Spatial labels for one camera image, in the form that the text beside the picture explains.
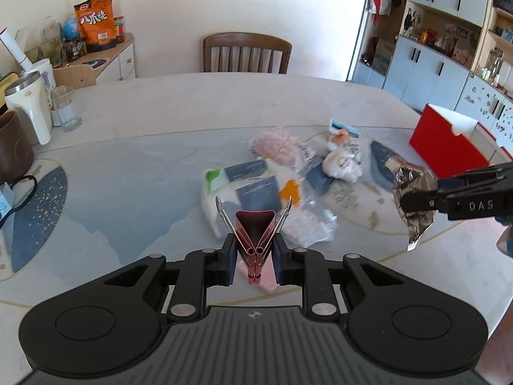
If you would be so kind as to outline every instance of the wooden chair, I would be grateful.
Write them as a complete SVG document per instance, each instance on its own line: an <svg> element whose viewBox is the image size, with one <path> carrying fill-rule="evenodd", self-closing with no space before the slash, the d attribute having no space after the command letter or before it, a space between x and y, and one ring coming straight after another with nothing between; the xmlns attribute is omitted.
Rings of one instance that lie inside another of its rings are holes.
<svg viewBox="0 0 513 385"><path fill-rule="evenodd" d="M273 61L274 61L274 53L281 52L282 60L280 62L280 74L286 74L288 63L290 59L290 53L292 51L292 45L282 40L278 37L261 35L258 33L238 33L238 32L230 32L230 33L217 33L215 35L207 36L203 40L203 71L204 72L212 72L212 48L219 48L219 56L217 57L217 72L223 72L223 67L225 65L225 61L223 59L223 48L229 47L228 50L228 63L227 63L227 71L234 72L233 69L233 58L235 50L233 48L237 47L239 49L239 60L237 62L237 72L246 72L243 69L243 60L244 56L244 48L248 47L249 49L249 58L247 63L247 72L253 72L255 59L253 57L253 53L256 50L260 50L258 55L258 67L256 72L263 72L264 67L264 55L265 50L269 50L269 63L267 67L267 73L273 72Z"/></svg>

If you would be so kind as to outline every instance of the brown mug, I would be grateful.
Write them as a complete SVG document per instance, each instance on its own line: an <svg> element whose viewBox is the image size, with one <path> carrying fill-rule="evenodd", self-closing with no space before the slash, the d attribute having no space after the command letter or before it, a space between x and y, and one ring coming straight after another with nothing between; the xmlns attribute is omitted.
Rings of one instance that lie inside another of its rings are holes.
<svg viewBox="0 0 513 385"><path fill-rule="evenodd" d="M0 184L13 183L34 162L34 151L14 111L0 115Z"/></svg>

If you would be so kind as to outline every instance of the shelf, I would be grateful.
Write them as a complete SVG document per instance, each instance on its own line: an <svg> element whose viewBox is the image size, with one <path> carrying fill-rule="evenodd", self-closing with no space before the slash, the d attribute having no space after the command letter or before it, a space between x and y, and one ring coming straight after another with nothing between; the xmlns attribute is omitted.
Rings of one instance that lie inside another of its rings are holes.
<svg viewBox="0 0 513 385"><path fill-rule="evenodd" d="M502 10L502 8L495 7L495 12L497 13L497 16L513 23L513 14L508 13L506 10Z"/></svg>
<svg viewBox="0 0 513 385"><path fill-rule="evenodd" d="M491 30L488 30L488 35L495 41L497 44L497 47L505 52L513 53L513 43L508 42L507 40L504 40L499 35L496 35Z"/></svg>

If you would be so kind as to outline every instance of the white drawer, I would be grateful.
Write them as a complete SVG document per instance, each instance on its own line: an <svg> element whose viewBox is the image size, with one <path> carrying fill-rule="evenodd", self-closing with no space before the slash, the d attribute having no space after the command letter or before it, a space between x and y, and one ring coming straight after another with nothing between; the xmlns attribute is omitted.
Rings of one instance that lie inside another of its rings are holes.
<svg viewBox="0 0 513 385"><path fill-rule="evenodd" d="M127 79L135 66L133 57L133 43L120 53L119 59L121 67L121 78Z"/></svg>

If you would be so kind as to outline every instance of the electric kettle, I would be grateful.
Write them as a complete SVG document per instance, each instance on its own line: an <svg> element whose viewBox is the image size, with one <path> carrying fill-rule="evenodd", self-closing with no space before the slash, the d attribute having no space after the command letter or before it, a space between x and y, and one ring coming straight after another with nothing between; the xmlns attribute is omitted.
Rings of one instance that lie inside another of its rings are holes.
<svg viewBox="0 0 513 385"><path fill-rule="evenodd" d="M50 141L52 117L39 71L17 79L5 90L8 110L14 110L31 145Z"/></svg>

